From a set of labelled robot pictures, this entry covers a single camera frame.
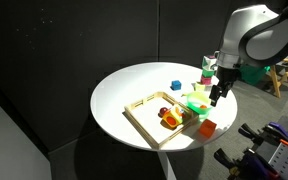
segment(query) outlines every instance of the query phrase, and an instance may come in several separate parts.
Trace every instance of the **gray floor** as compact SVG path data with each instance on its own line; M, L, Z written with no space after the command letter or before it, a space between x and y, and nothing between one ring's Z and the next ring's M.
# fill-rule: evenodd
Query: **gray floor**
M213 153L222 148L229 157L240 158L243 150L253 145L237 132L243 123L256 130L288 116L288 83L280 88L282 97L276 98L266 89L267 78L257 86L235 83L232 91L238 103L237 117L221 138L203 148L168 153L179 180L226 179L228 170ZM165 179L156 153L120 144L101 129L50 153L50 160L53 180Z

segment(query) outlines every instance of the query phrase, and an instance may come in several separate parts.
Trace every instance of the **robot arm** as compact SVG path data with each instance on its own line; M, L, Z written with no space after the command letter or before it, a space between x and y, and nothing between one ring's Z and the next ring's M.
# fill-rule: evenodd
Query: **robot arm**
M276 64L288 55L288 7L278 15L265 5L234 11L217 55L219 83L212 87L210 99L216 106L226 97L240 76L243 64L263 67Z

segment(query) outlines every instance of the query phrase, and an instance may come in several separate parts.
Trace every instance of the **orange cube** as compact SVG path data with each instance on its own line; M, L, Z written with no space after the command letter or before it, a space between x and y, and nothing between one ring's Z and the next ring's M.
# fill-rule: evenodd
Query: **orange cube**
M210 138L216 129L216 125L216 123L210 121L209 119L205 119L198 131L205 137Z

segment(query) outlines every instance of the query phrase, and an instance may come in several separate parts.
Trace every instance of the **pink object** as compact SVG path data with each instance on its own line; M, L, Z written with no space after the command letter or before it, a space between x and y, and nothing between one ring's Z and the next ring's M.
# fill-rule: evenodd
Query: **pink object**
M212 77L206 78L206 77L204 77L204 76L202 75L202 77L201 77L201 84L210 85L211 82L212 82Z

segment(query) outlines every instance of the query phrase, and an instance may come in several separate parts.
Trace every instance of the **blue cube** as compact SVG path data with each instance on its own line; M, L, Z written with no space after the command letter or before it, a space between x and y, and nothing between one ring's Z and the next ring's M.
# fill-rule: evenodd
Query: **blue cube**
M173 91L180 90L180 89L181 89L181 86L182 86L182 84L181 84L180 81L178 81L178 80L172 81L172 86L171 86L171 88L172 88Z

